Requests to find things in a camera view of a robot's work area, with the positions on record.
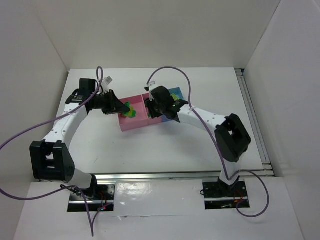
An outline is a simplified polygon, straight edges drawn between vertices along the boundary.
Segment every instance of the white floor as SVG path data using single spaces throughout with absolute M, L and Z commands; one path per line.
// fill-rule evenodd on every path
M 256 140 L 233 68 L 182 68 L 191 80 L 194 106 L 229 116 L 240 116 L 252 143 L 242 159 L 242 169 L 262 169 Z M 105 69 L 110 88 L 126 98 L 144 94 L 155 68 Z M 71 69 L 58 115 L 69 95 L 79 87 L 80 78 L 96 78 L 95 69 Z M 166 88 L 180 87 L 188 98 L 184 76 L 171 69 L 158 72 L 154 80 Z M 87 173 L 152 173 L 220 171 L 221 163 L 209 135 L 190 125 L 166 122 L 122 132 L 117 115 L 94 110 L 77 130 L 70 153 L 78 169 Z
M 114 212 L 102 212 L 94 225 L 99 240 L 303 240 L 282 178 L 263 178 L 269 209 L 245 218 L 235 209 L 205 210 L 201 181 L 117 182 Z M 266 193 L 256 178 L 246 178 L 250 208 L 256 214 L 266 204 Z M 28 197 L 59 188 L 59 183 L 34 182 Z M 85 212 L 67 212 L 69 192 L 26 201 L 14 240 L 89 240 Z

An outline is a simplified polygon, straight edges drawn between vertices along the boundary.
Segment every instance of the wall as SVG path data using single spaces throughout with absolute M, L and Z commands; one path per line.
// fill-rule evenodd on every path
M 306 240 L 320 222 L 320 0 L 282 0 L 244 76 Z
M 0 1 L 0 142 L 58 108 L 67 70 L 26 0 Z M 33 181 L 29 146 L 49 126 L 13 141 L 0 153 L 0 187 L 26 197 Z M 0 238 L 13 239 L 24 202 L 0 195 Z
M 68 69 L 244 68 L 280 0 L 32 0 Z

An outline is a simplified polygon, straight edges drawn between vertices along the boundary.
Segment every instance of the white wall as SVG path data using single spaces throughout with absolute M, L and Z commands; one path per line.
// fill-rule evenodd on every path
M 55 116 L 67 70 L 26 0 L 0 1 L 0 142 Z M 29 146 L 47 127 L 0 153 L 0 187 L 26 197 L 33 180 Z M 0 238 L 13 239 L 24 202 L 0 195 Z
M 244 72 L 306 240 L 319 239 L 320 223 L 319 4 L 282 0 Z
M 280 0 L 32 0 L 68 69 L 244 68 Z

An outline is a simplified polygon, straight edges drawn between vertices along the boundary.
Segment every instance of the white table surface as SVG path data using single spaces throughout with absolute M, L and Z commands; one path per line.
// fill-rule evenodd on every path
M 110 88 L 121 98 L 144 94 L 149 76 L 156 68 L 104 69 L 111 76 Z M 242 169 L 262 169 L 262 161 L 248 113 L 233 68 L 182 68 L 192 86 L 191 102 L 206 111 L 239 115 L 252 138 L 242 159 Z M 95 69 L 71 69 L 61 98 L 65 101 L 79 87 L 80 78 L 96 78 Z M 158 72 L 154 79 L 166 88 L 180 87 L 188 97 L 184 76 L 174 70 Z M 220 171 L 218 153 L 209 135 L 193 126 L 166 122 L 122 132 L 117 115 L 93 110 L 82 122 L 70 145 L 78 169 L 87 173 L 154 173 Z
M 283 179 L 263 180 L 270 193 L 270 206 L 256 218 L 242 217 L 235 209 L 205 210 L 198 180 L 144 181 L 142 187 L 137 182 L 135 189 L 120 187 L 122 194 L 118 187 L 114 212 L 100 213 L 94 238 L 87 214 L 67 212 L 69 191 L 61 191 L 25 202 L 14 240 L 303 240 Z M 266 194 L 257 178 L 245 181 L 250 208 L 241 211 L 256 214 L 264 208 Z M 28 197 L 51 192 L 59 185 L 33 182 Z M 137 189 L 143 194 L 134 199 L 132 191 Z M 177 206 L 181 201 L 186 201 L 183 207 Z

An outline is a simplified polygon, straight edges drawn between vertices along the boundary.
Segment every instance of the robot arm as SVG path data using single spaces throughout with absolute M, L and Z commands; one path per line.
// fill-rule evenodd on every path
M 39 180 L 61 181 L 82 189 L 87 196 L 96 192 L 97 180 L 94 175 L 75 168 L 69 146 L 78 127 L 93 109 L 101 109 L 106 115 L 128 112 L 130 109 L 118 100 L 108 85 L 112 79 L 103 80 L 102 93 L 95 95 L 76 112 L 57 121 L 42 141 L 30 146 L 33 176 Z M 79 89 L 67 99 L 63 114 L 68 114 L 83 103 L 96 90 L 96 80 L 80 79 Z
M 149 98 L 145 100 L 146 106 L 152 118 L 165 115 L 168 119 L 178 123 L 185 123 L 206 130 L 200 119 L 192 111 L 189 103 L 179 99 L 175 101 L 168 89 L 157 85 L 154 81 L 146 87 L 149 91 Z M 240 118 L 231 114 L 222 116 L 196 107 L 197 113 L 205 121 L 206 125 L 215 135 L 217 145 L 222 153 L 228 176 L 232 176 L 240 170 L 240 157 L 248 149 L 251 138 L 241 122 Z M 219 180 L 233 186 L 237 183 L 238 177 L 228 180 L 224 171 L 221 171 Z

